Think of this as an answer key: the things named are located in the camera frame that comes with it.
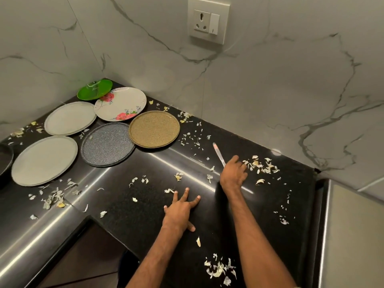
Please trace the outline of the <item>green plate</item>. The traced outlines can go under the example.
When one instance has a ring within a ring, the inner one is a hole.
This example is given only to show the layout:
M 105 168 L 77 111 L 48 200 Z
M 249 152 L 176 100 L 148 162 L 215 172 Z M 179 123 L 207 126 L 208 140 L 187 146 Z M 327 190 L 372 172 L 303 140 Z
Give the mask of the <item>green plate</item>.
M 82 101 L 97 100 L 108 94 L 113 86 L 113 82 L 109 79 L 101 79 L 82 87 L 76 94 L 77 98 Z

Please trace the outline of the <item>person's left hand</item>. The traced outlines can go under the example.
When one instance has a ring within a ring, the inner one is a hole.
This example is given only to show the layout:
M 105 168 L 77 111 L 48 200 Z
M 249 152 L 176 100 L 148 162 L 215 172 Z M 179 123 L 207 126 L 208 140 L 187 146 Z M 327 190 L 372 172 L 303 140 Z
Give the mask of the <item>person's left hand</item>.
M 167 213 L 162 221 L 162 227 L 171 228 L 178 233 L 184 233 L 189 221 L 190 212 L 197 206 L 201 199 L 198 195 L 193 201 L 188 203 L 182 203 L 182 197 L 178 198 L 178 192 L 175 191 L 172 203 L 168 206 Z

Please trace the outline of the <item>person's right forearm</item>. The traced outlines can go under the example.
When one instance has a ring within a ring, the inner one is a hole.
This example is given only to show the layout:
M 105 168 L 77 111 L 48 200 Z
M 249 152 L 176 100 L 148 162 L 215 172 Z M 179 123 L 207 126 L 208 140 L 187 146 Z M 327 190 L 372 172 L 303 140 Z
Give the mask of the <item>person's right forearm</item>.
M 239 187 L 224 188 L 232 211 L 247 288 L 296 288 L 283 261 L 262 232 Z

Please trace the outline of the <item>white floral plate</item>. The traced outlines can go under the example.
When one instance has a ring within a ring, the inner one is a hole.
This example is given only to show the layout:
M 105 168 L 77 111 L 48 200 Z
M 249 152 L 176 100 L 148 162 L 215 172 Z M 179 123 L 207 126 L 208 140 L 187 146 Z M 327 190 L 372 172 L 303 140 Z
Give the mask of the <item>white floral plate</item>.
M 120 87 L 98 99 L 94 105 L 94 113 L 104 121 L 126 121 L 143 111 L 146 104 L 147 97 L 141 90 Z

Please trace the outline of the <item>person's left forearm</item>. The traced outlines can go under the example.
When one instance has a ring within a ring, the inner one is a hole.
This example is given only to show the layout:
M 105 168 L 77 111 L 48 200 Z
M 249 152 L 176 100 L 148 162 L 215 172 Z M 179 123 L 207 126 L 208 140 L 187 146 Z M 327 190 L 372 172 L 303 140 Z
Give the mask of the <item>person's left forearm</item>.
M 186 226 L 166 223 L 125 288 L 160 288 L 166 268 Z

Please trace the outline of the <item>dark grey speckled plate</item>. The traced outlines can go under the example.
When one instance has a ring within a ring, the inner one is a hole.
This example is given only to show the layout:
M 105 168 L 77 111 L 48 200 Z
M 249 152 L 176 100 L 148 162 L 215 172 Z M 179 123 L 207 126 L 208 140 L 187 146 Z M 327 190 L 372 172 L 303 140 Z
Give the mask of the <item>dark grey speckled plate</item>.
M 98 168 L 111 167 L 126 160 L 135 150 L 129 134 L 129 125 L 112 122 L 92 130 L 81 144 L 84 162 Z

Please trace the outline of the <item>tan speckled plate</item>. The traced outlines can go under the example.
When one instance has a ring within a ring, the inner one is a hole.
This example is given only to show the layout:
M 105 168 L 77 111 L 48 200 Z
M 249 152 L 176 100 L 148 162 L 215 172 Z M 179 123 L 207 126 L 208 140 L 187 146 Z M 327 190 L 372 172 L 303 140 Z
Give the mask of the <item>tan speckled plate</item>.
M 129 125 L 128 134 L 139 147 L 156 149 L 165 147 L 178 137 L 180 123 L 169 112 L 147 111 L 135 117 Z

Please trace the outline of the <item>white wall socket with switch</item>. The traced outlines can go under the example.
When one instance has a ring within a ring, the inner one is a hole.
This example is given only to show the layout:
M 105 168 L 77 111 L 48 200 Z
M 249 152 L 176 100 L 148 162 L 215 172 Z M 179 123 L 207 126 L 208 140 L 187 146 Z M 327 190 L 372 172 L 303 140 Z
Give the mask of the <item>white wall socket with switch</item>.
M 213 0 L 188 0 L 187 30 L 193 38 L 224 45 L 230 4 Z

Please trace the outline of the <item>white knife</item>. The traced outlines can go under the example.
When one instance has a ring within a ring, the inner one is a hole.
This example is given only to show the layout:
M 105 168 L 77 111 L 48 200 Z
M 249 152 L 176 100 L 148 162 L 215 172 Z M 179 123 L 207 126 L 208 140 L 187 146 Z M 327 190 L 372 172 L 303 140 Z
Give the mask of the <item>white knife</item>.
M 225 162 L 225 160 L 223 158 L 223 155 L 222 155 L 221 151 L 219 150 L 219 148 L 218 148 L 218 146 L 217 146 L 217 144 L 215 142 L 213 142 L 213 147 L 214 147 L 214 150 L 215 150 L 219 160 L 221 161 L 223 167 L 225 167 L 226 166 L 226 162 Z

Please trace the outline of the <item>pile of garlic peels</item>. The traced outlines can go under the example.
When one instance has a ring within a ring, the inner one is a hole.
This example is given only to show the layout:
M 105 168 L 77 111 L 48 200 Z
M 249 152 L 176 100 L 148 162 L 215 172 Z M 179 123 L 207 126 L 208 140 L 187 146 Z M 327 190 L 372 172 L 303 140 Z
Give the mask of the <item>pile of garlic peels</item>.
M 288 187 L 276 199 L 272 213 L 282 225 L 290 225 L 296 220 L 298 216 L 295 208 L 295 192 L 293 187 Z
M 260 157 L 253 155 L 251 158 L 242 160 L 242 164 L 246 165 L 249 172 L 250 180 L 255 186 L 272 185 L 274 180 L 280 180 L 281 177 L 276 174 L 280 172 L 280 168 L 274 164 L 274 161 L 268 157 Z
M 176 179 L 177 182 L 180 182 L 182 180 L 182 178 L 185 176 L 186 174 L 184 174 L 183 172 L 177 172 L 174 177 Z M 211 180 L 212 179 L 212 176 L 208 175 L 208 180 L 209 180 L 209 183 L 211 183 Z M 131 188 L 132 185 L 134 185 L 134 183 L 136 181 L 138 181 L 139 178 L 138 177 L 135 177 L 131 180 L 131 182 L 129 183 L 128 187 Z M 142 175 L 140 181 L 143 183 L 143 184 L 148 184 L 149 183 L 149 179 L 148 179 L 148 176 L 147 175 Z M 215 189 L 213 187 L 209 187 L 208 185 L 205 185 L 205 184 L 202 184 L 201 185 L 202 187 L 212 191 L 212 192 L 215 192 Z M 173 188 L 167 188 L 164 190 L 164 193 L 175 193 L 175 189 Z
M 29 200 L 37 200 L 43 203 L 44 210 L 50 210 L 52 207 L 65 208 L 69 203 L 65 202 L 66 191 L 73 195 L 80 195 L 82 190 L 79 189 L 79 184 L 74 182 L 71 178 L 58 180 L 59 185 L 49 190 L 51 184 L 46 184 L 38 187 L 37 193 L 29 193 Z
M 180 135 L 176 144 L 181 150 L 193 158 L 204 157 L 212 151 L 213 141 L 207 122 L 185 111 L 177 114 L 177 120 L 180 123 Z
M 217 280 L 220 287 L 227 288 L 237 281 L 237 267 L 232 258 L 213 253 L 205 257 L 204 269 L 209 279 Z
M 36 133 L 41 134 L 43 132 L 45 132 L 44 126 L 38 123 L 37 121 L 32 121 L 30 124 L 21 127 L 17 131 L 12 132 L 10 136 L 6 139 L 5 143 L 6 145 L 23 145 L 23 141 L 21 139 L 23 139 L 25 136 Z

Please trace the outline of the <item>large light grey plate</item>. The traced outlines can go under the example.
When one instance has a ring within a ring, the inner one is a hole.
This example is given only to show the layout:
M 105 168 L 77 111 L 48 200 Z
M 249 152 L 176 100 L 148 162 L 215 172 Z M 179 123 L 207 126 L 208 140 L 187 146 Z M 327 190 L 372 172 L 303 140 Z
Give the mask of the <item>large light grey plate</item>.
M 23 150 L 12 165 L 13 181 L 24 187 L 45 184 L 63 174 L 78 154 L 76 141 L 67 136 L 50 136 Z

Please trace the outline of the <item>grey appliance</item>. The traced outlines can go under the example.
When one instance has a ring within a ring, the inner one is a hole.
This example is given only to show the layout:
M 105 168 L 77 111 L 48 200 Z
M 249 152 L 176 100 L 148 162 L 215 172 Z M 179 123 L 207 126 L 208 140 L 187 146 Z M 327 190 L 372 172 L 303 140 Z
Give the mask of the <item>grey appliance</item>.
M 318 288 L 384 288 L 384 202 L 327 180 Z

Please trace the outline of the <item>black plate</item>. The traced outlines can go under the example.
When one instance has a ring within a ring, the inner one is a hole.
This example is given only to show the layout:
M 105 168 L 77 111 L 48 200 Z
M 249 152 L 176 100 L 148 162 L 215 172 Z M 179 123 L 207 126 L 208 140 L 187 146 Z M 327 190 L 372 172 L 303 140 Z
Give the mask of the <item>black plate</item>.
M 7 144 L 0 143 L 0 177 L 12 166 L 14 159 L 13 148 Z

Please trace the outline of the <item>person's right hand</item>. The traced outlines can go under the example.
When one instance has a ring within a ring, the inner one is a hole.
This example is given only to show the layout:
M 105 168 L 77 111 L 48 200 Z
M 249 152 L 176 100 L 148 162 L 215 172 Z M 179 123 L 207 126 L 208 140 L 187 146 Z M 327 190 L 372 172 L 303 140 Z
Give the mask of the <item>person's right hand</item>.
M 228 198 L 239 195 L 247 178 L 247 166 L 239 160 L 239 165 L 227 165 L 220 175 L 220 185 Z

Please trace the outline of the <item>small light grey plate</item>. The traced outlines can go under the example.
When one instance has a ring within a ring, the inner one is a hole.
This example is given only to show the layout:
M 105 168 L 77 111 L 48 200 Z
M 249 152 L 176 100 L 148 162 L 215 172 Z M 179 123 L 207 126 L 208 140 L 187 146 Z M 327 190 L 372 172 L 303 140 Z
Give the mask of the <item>small light grey plate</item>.
M 54 110 L 45 120 L 45 131 L 53 136 L 69 136 L 85 130 L 95 120 L 94 105 L 72 102 Z

